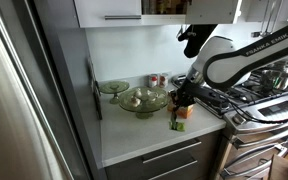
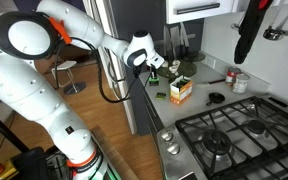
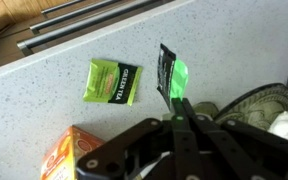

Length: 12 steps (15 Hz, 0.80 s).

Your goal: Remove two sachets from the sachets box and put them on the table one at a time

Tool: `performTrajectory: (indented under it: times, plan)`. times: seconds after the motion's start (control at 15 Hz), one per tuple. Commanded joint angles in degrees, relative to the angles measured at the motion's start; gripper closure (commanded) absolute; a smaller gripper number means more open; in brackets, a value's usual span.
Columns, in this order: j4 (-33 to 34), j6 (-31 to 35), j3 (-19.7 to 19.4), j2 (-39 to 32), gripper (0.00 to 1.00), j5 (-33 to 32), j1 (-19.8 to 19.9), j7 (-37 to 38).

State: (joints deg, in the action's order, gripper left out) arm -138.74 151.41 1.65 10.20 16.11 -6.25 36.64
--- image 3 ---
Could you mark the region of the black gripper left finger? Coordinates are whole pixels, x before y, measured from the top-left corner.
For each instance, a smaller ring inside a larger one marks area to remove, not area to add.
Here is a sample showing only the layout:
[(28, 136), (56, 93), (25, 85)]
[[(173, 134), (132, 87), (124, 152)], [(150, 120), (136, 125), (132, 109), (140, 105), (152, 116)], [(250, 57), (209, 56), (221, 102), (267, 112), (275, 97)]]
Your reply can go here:
[(200, 180), (198, 148), (189, 117), (180, 98), (172, 100), (176, 180)]

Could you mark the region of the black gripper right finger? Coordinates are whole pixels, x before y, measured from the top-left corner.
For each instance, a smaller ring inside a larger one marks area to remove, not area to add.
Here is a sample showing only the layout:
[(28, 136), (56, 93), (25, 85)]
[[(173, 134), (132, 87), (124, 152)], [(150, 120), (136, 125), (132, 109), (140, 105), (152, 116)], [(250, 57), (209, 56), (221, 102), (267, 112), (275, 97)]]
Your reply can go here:
[(195, 147), (202, 160), (206, 178), (215, 180), (282, 180), (282, 177), (260, 165), (232, 134), (204, 114), (196, 115), (184, 98), (183, 108), (193, 127)]

